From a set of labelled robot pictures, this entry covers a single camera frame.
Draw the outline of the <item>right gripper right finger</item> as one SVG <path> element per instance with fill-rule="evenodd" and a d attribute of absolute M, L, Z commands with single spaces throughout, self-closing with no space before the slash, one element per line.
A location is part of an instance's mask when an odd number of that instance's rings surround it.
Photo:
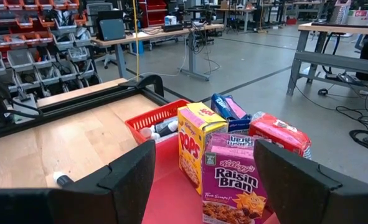
<path fill-rule="evenodd" d="M 368 224 L 368 184 L 257 140 L 256 167 L 280 224 Z"/>

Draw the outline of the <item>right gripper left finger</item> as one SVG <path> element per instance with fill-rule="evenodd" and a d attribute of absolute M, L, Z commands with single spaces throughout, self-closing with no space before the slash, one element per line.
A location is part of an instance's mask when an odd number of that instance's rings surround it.
<path fill-rule="evenodd" d="M 149 140 L 61 189 L 0 189 L 0 224 L 141 224 L 155 165 Z"/>

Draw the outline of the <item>purple Raisin Bran cereal box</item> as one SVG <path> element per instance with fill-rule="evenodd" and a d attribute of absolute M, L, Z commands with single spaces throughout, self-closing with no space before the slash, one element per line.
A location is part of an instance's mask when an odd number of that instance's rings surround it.
<path fill-rule="evenodd" d="M 257 137 L 212 135 L 202 156 L 202 221 L 262 224 L 267 193 L 253 151 Z"/>

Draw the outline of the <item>blue cereal box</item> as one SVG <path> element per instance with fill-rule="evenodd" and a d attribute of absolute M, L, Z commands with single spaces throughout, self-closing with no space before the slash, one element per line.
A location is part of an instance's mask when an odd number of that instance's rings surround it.
<path fill-rule="evenodd" d="M 228 133 L 248 135 L 252 116 L 235 102 L 232 95 L 214 93 L 211 109 L 228 122 Z"/>

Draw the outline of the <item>yellow Corn Pops cereal box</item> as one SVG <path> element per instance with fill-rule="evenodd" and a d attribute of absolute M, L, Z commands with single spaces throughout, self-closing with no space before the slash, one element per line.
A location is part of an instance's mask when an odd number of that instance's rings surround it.
<path fill-rule="evenodd" d="M 198 194 L 202 193 L 202 156 L 208 140 L 215 133 L 227 133 L 226 119 L 203 103 L 180 107 L 178 118 L 179 168 L 191 181 Z"/>

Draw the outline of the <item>red cereal box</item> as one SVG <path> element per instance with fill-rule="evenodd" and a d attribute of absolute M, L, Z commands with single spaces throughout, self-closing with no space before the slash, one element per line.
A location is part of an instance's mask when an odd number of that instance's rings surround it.
<path fill-rule="evenodd" d="M 311 140 L 300 129 L 262 111 L 252 116 L 249 126 L 250 136 L 269 139 L 272 143 L 299 156 L 311 159 Z"/>

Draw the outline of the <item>red plastic tray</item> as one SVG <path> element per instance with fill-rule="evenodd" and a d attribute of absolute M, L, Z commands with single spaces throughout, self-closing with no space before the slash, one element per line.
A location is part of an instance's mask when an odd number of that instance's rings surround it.
<path fill-rule="evenodd" d="M 262 224 L 270 215 L 265 206 Z M 179 147 L 158 151 L 143 224 L 206 224 L 202 221 L 202 193 L 197 193 L 179 168 Z"/>

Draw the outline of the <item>red plastic basket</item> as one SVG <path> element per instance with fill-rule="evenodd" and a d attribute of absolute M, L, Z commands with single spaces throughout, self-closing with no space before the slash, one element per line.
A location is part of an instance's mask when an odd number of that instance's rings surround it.
<path fill-rule="evenodd" d="M 159 108 L 145 112 L 141 115 L 125 121 L 126 126 L 131 131 L 134 140 L 138 144 L 146 141 L 146 138 L 140 134 L 140 129 L 150 128 L 152 125 L 158 124 L 165 119 L 172 118 L 177 115 L 177 110 L 180 107 L 186 106 L 189 102 L 184 99 L 173 101 Z"/>

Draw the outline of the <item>storage bin rack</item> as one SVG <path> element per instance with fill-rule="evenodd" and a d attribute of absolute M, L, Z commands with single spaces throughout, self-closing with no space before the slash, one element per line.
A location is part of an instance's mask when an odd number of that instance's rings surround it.
<path fill-rule="evenodd" d="M 102 82 L 87 0 L 0 0 L 0 79 L 12 96 L 48 98 Z"/>

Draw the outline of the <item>wooden desk grey legs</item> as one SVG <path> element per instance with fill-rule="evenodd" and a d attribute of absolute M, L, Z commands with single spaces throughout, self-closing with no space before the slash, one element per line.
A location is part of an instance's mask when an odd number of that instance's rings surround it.
<path fill-rule="evenodd" d="M 194 34 L 196 32 L 199 32 L 200 34 L 205 34 L 206 30 L 211 29 L 220 29 L 223 28 L 222 24 L 211 24 L 211 25 L 203 25 L 202 27 L 192 27 L 192 28 L 185 28 L 183 30 L 176 30 L 173 32 L 164 32 L 161 30 L 161 27 L 158 27 L 160 32 L 156 34 L 147 34 L 145 32 L 139 32 L 134 33 L 132 35 L 127 35 L 124 39 L 120 40 L 111 40 L 111 41 L 102 41 L 97 39 L 96 37 L 92 37 L 91 42 L 94 43 L 97 47 L 108 47 L 108 46 L 114 46 L 115 48 L 115 57 L 117 59 L 116 64 L 118 67 L 118 74 L 119 78 L 124 78 L 125 80 L 134 79 L 134 77 L 129 77 L 126 70 L 126 64 L 125 64 L 125 58 L 123 55 L 123 50 L 121 48 L 121 45 L 123 44 L 130 44 L 132 42 L 136 42 L 136 44 L 139 43 L 139 41 L 145 41 L 145 40 L 151 40 L 151 39 L 159 39 L 162 37 L 169 37 L 173 35 L 187 35 L 185 36 L 185 45 L 186 45 L 186 56 L 184 57 L 184 61 L 181 65 L 181 67 L 178 68 L 178 73 L 176 75 L 179 75 L 181 72 L 192 76 L 204 79 L 205 81 L 209 81 L 210 75 L 204 75 L 196 72 L 196 60 L 195 60 L 195 53 L 191 49 L 191 46 L 193 45 L 195 41 Z"/>

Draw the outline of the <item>red cabinet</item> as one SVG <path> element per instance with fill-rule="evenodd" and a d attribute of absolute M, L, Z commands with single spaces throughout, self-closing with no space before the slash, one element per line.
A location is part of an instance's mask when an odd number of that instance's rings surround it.
<path fill-rule="evenodd" d="M 138 0 L 141 9 L 141 26 L 157 27 L 164 25 L 164 17 L 167 15 L 165 0 Z"/>

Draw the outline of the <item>silver mounting bracket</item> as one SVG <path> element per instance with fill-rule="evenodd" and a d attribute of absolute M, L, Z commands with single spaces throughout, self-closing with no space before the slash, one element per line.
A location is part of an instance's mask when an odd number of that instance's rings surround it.
<path fill-rule="evenodd" d="M 19 105 L 13 103 L 13 109 L 14 110 L 19 111 L 21 113 L 25 113 L 25 114 L 38 115 L 38 112 L 36 112 L 32 109 L 26 108 L 26 106 L 30 106 L 32 108 L 37 108 L 36 98 L 32 93 L 27 94 L 25 100 L 21 100 L 21 98 L 19 96 L 14 97 L 13 100 L 20 103 L 20 104 L 25 105 L 25 107 L 23 107 L 23 106 L 19 106 Z M 28 118 L 28 117 L 25 117 L 25 116 L 16 115 L 16 114 L 14 115 L 14 122 L 16 124 L 25 123 L 25 122 L 32 121 L 32 120 L 34 120 L 34 119 L 33 118 Z"/>

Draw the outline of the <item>wooden workbench grey frame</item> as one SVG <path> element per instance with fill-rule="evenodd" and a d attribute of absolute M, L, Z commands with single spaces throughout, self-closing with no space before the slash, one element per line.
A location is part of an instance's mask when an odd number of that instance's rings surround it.
<path fill-rule="evenodd" d="M 326 67 L 340 68 L 347 72 L 368 73 L 368 60 L 352 58 L 340 55 L 329 55 L 322 53 L 323 45 L 328 33 L 352 33 L 352 34 L 368 34 L 368 27 L 349 27 L 349 26 L 317 26 L 313 23 L 301 24 L 298 26 L 300 36 L 291 66 L 291 75 L 288 81 L 287 95 L 292 95 L 296 83 L 300 78 L 306 78 L 308 83 L 318 80 L 335 85 L 346 86 L 343 82 L 336 82 L 319 78 L 315 75 L 319 65 Z M 308 36 L 311 31 L 319 32 L 315 50 L 313 52 L 306 50 Z"/>

